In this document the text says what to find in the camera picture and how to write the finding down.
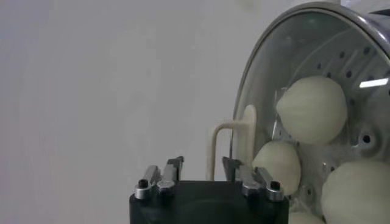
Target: metal clamp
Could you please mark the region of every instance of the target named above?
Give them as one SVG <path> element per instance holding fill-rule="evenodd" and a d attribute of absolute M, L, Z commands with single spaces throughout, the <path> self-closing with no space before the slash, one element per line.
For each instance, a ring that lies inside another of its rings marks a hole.
<path fill-rule="evenodd" d="M 164 174 L 162 180 L 157 183 L 158 193 L 160 195 L 173 194 L 173 188 L 175 182 L 180 180 L 180 172 L 184 157 L 179 156 L 176 159 L 169 159 L 164 168 Z"/>
<path fill-rule="evenodd" d="M 161 178 L 160 170 L 157 166 L 149 166 L 142 179 L 134 189 L 134 196 L 137 199 L 145 200 L 150 198 L 152 186 Z"/>
<path fill-rule="evenodd" d="M 250 196 L 252 194 L 258 194 L 261 185 L 256 182 L 252 176 L 252 169 L 248 166 L 241 165 L 239 167 L 239 175 L 243 181 L 242 193 L 245 196 Z"/>
<path fill-rule="evenodd" d="M 259 182 L 266 186 L 266 197 L 270 201 L 283 201 L 283 188 L 278 181 L 274 181 L 264 167 L 255 168 L 255 176 Z"/>

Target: black plastic base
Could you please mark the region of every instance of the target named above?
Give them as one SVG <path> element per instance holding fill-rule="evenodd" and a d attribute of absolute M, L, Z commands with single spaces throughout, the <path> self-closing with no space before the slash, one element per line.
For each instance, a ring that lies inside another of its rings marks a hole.
<path fill-rule="evenodd" d="M 179 181 L 173 197 L 130 197 L 130 224 L 287 224 L 289 203 L 271 202 L 260 192 L 250 198 L 241 183 L 228 181 Z"/>

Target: white wall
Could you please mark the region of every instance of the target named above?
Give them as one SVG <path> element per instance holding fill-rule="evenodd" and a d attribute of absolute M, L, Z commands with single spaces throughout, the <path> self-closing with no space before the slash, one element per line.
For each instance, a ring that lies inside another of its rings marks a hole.
<path fill-rule="evenodd" d="M 203 179 L 207 130 L 232 116 L 256 40 L 288 7 L 1 1 L 0 223 L 127 223 L 147 165 L 179 155 Z"/>

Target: white plastic hook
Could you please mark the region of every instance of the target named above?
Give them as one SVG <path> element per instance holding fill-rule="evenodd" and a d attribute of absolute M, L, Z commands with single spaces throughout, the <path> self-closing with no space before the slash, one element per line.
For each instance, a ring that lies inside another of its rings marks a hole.
<path fill-rule="evenodd" d="M 248 105 L 244 110 L 241 120 L 230 120 L 217 125 L 210 133 L 210 142 L 207 149 L 206 180 L 214 180 L 216 143 L 219 131 L 232 129 L 239 133 L 238 138 L 238 159 L 244 164 L 251 166 L 254 157 L 254 142 L 256 130 L 256 109 Z"/>

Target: perforated metal drum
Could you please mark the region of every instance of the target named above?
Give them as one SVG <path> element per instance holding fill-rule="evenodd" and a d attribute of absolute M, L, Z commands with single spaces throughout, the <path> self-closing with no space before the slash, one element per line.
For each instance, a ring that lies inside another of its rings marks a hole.
<path fill-rule="evenodd" d="M 341 164 L 358 159 L 390 163 L 390 16 L 362 16 L 335 4 L 300 5 L 282 14 L 255 45 L 236 99 L 234 118 L 247 105 L 257 111 L 254 156 L 271 140 L 292 142 L 302 178 L 290 196 L 291 211 L 322 215 L 322 185 Z M 321 75 L 341 85 L 348 120 L 327 145 L 293 139 L 283 128 L 275 104 L 298 79 Z M 231 157 L 238 154 L 233 134 Z"/>

